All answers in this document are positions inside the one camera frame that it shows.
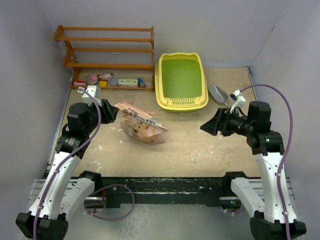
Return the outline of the grey metal litter scoop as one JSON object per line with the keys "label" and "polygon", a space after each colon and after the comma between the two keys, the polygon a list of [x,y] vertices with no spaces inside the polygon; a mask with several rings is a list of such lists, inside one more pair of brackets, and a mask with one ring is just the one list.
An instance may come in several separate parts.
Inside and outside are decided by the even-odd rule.
{"label": "grey metal litter scoop", "polygon": [[231,105],[228,103],[229,96],[227,93],[225,93],[222,89],[220,89],[217,85],[209,85],[208,91],[212,95],[214,101],[219,105],[225,105],[228,108],[231,107]]}

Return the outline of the pink cat litter bag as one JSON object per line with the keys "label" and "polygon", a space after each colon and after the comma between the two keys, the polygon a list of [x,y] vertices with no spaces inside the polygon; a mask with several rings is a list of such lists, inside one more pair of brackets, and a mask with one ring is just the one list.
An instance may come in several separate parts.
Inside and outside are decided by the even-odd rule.
{"label": "pink cat litter bag", "polygon": [[155,143],[155,144],[163,144],[165,143],[165,139],[163,137],[163,133],[166,131],[162,131],[149,125],[145,122],[137,120],[131,115],[125,115],[123,110],[127,109],[130,112],[137,112],[140,116],[153,119],[153,112],[143,110],[134,105],[131,105],[127,102],[119,102],[115,104],[115,107],[119,109],[119,112],[122,112],[122,121],[120,123],[120,128],[130,137],[135,138],[144,143]]}

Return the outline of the white bag sealing clip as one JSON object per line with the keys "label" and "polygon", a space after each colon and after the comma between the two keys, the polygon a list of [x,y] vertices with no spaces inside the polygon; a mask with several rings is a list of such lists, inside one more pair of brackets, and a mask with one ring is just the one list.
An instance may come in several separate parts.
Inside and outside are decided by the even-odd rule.
{"label": "white bag sealing clip", "polygon": [[155,120],[152,120],[151,118],[146,118],[146,117],[143,117],[141,115],[139,115],[136,111],[129,111],[128,109],[124,109],[123,111],[123,114],[124,115],[129,115],[129,116],[133,116],[135,119],[141,121],[141,122],[144,122],[148,125],[151,125],[161,131],[164,131],[164,132],[167,132],[168,129],[163,127],[162,124],[158,121],[155,121]]}

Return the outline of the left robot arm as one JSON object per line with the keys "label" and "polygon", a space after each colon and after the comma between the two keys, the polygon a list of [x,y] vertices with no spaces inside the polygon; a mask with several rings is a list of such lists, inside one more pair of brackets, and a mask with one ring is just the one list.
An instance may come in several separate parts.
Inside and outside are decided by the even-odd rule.
{"label": "left robot arm", "polygon": [[69,107],[67,124],[57,141],[53,163],[40,193],[27,213],[19,213],[15,223],[23,235],[33,240],[62,240],[69,221],[88,195],[103,191],[101,174],[84,171],[67,191],[71,177],[101,124],[113,123],[119,108],[106,99],[78,102]]}

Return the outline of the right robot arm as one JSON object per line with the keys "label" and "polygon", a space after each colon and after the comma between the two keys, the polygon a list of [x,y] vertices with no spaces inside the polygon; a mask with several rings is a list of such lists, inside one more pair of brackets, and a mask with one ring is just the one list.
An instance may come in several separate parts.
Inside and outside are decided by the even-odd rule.
{"label": "right robot arm", "polygon": [[261,175],[263,197],[259,197],[241,172],[227,172],[222,190],[236,195],[250,216],[250,230],[256,240],[292,240],[307,232],[292,206],[282,160],[282,136],[271,130],[271,107],[262,101],[249,104],[247,116],[219,108],[200,129],[212,136],[237,134],[246,137]]}

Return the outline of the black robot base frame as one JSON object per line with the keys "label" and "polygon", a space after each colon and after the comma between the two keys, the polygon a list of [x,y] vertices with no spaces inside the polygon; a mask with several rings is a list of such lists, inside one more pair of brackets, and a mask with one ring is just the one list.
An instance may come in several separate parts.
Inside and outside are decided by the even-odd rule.
{"label": "black robot base frame", "polygon": [[231,181],[247,178],[242,171],[229,171],[223,177],[102,177],[106,208],[122,204],[205,205],[219,207],[221,200],[234,200]]}

